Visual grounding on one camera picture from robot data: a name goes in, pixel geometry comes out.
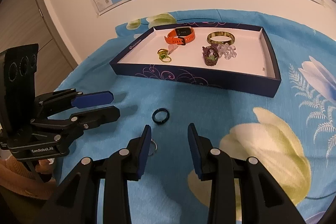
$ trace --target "box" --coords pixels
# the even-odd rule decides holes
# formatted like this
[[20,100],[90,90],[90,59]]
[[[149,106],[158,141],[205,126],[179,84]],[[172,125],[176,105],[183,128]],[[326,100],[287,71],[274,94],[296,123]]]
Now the box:
[[[157,51],[168,49],[164,36],[182,26],[194,28],[195,40],[179,45],[169,55],[172,61],[163,63]],[[215,66],[206,66],[202,46],[210,45],[207,36],[216,31],[235,36],[233,45],[237,56],[229,60],[222,56]],[[268,97],[275,96],[281,82],[277,59],[265,30],[237,23],[194,22],[152,27],[121,51],[110,65],[117,75],[185,82]]]

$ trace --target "metal bolt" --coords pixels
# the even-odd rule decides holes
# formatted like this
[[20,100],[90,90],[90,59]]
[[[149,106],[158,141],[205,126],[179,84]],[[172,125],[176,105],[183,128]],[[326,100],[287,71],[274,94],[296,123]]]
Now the metal bolt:
[[221,151],[218,148],[213,148],[210,150],[210,153],[213,155],[219,155]]
[[88,158],[88,157],[85,157],[81,160],[81,163],[84,164],[84,165],[87,165],[91,162],[91,159]]
[[59,141],[61,139],[61,135],[57,134],[55,137],[54,137],[54,140],[55,141]]
[[255,157],[251,157],[251,158],[249,158],[249,163],[251,163],[251,164],[257,164],[258,163],[258,159],[255,158]]
[[128,153],[129,153],[129,150],[126,149],[126,148],[123,148],[123,149],[121,149],[121,150],[119,151],[119,154],[120,154],[121,156],[126,156],[126,155],[128,155]]

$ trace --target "silver ring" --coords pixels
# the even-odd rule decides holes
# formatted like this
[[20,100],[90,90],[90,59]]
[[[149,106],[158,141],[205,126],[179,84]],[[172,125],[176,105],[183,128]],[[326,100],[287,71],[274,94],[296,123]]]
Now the silver ring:
[[151,139],[151,143],[153,143],[153,144],[155,145],[155,150],[154,150],[154,152],[153,152],[152,154],[149,154],[148,157],[153,156],[153,155],[156,153],[157,149],[158,149],[158,145],[157,145],[156,142],[153,140],[153,138]]

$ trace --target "watch face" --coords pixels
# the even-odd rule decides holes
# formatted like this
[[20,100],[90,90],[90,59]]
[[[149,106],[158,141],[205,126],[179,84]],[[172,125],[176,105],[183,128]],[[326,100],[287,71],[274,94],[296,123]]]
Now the watch face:
[[192,31],[190,27],[181,27],[181,28],[176,28],[176,35],[178,37],[185,37],[185,36],[189,36]]

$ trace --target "orange smartwatch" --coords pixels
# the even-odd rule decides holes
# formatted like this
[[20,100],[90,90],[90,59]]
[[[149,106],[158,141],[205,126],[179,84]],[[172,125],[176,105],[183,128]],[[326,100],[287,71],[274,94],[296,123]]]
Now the orange smartwatch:
[[165,40],[168,44],[185,45],[195,39],[195,31],[192,27],[176,27],[169,32]]

